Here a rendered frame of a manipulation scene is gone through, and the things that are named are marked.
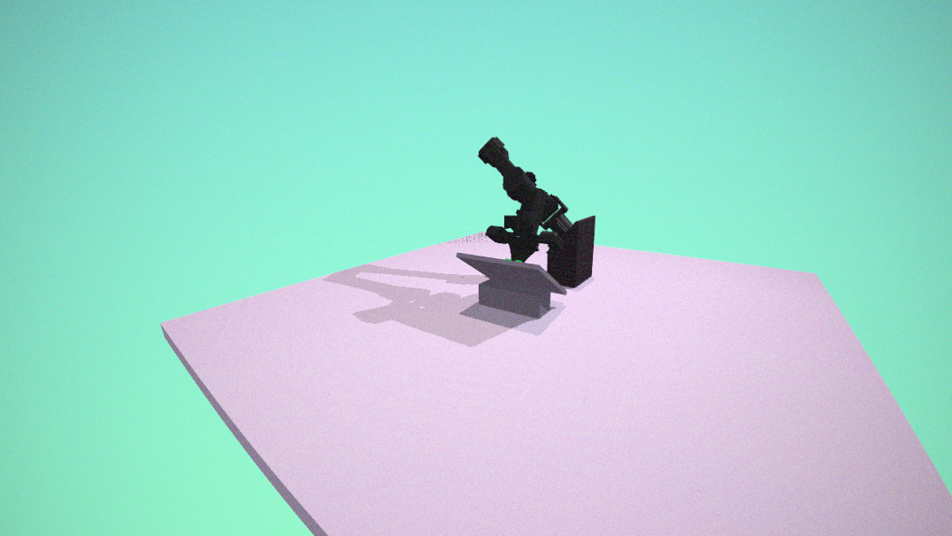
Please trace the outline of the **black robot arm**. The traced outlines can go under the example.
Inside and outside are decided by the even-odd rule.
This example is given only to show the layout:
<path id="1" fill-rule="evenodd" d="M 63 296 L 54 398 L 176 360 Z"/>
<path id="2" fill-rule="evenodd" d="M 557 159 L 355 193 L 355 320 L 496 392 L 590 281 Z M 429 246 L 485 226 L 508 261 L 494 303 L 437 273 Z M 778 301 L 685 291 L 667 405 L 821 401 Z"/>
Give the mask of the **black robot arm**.
<path id="1" fill-rule="evenodd" d="M 540 225 L 544 230 L 549 228 L 561 237 L 573 226 L 571 220 L 565 216 L 569 210 L 566 205 L 558 196 L 548 195 L 548 192 L 537 188 L 535 175 L 529 171 L 524 172 L 521 167 L 515 166 L 510 161 L 508 150 L 504 148 L 503 142 L 497 136 L 492 137 L 479 150 L 478 158 L 485 164 L 489 163 L 495 167 L 503 176 L 503 189 L 508 192 L 508 197 L 519 201 L 521 205 L 532 205 L 542 212 L 541 219 L 544 223 Z M 558 205 L 561 209 L 558 209 Z M 537 226 L 535 211 L 525 211 L 524 215 L 522 215 L 523 211 L 519 212 L 521 213 L 518 215 L 504 215 L 504 229 L 530 228 L 529 230 L 535 232 Z"/>

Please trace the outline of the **grey switch panel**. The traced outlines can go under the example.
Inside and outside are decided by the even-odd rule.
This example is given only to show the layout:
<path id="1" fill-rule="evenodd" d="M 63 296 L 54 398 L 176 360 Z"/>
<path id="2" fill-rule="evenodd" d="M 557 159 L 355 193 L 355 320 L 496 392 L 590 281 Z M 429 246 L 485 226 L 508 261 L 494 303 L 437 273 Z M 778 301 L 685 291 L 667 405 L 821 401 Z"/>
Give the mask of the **grey switch panel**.
<path id="1" fill-rule="evenodd" d="M 456 257 L 489 278 L 479 284 L 480 306 L 541 319 L 549 312 L 550 294 L 567 294 L 539 264 L 458 252 Z"/>

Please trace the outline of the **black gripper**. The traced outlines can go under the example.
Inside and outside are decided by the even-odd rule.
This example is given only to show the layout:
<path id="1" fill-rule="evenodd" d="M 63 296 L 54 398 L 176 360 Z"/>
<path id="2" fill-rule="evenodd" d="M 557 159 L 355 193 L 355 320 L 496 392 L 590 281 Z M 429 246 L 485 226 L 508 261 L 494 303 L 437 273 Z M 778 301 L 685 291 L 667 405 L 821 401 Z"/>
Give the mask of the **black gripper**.
<path id="1" fill-rule="evenodd" d="M 541 219 L 542 212 L 540 210 L 532 207 L 532 205 L 521 205 L 516 213 L 521 213 L 519 211 L 523 211 L 522 215 L 524 215 L 525 211 L 535 211 L 537 220 L 535 232 L 529 230 L 530 228 L 512 228 L 514 229 L 513 232 L 508 232 L 508 230 L 502 226 L 489 226 L 486 231 L 486 236 L 492 241 L 509 244 L 512 261 L 519 260 L 524 263 L 535 251 L 539 251 L 540 242 L 548 244 L 550 250 L 562 250 L 564 241 L 557 232 L 541 230 L 540 235 L 538 235 L 540 224 L 543 224 Z"/>

